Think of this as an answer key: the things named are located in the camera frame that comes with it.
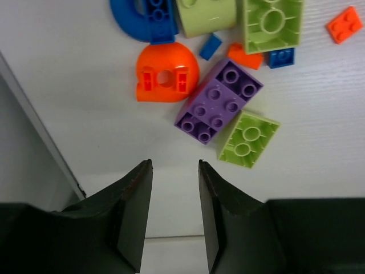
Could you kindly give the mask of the purple stepped lego brick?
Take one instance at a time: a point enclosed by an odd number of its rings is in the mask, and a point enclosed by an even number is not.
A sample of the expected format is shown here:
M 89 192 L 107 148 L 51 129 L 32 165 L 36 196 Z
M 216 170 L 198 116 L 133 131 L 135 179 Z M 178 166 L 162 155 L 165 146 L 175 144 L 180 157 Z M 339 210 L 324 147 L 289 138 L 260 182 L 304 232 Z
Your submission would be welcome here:
M 263 84 L 232 59 L 220 60 L 193 91 L 175 126 L 203 144 L 242 110 Z

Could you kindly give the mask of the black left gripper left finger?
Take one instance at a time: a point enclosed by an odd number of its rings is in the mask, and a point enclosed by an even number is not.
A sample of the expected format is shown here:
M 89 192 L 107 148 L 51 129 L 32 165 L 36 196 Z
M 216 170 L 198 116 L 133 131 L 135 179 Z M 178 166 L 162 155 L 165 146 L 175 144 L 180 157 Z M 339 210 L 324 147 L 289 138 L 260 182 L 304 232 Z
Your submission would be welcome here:
M 1 272 L 139 273 L 152 180 L 144 160 L 62 211 L 2 203 Z

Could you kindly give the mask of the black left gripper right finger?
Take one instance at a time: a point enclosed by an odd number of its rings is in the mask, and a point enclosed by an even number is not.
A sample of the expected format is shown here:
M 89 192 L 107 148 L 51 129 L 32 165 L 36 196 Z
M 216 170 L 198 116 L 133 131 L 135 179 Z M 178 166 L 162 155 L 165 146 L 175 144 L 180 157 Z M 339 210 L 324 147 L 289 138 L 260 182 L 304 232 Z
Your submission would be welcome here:
M 210 273 L 363 273 L 364 199 L 260 202 L 198 164 Z

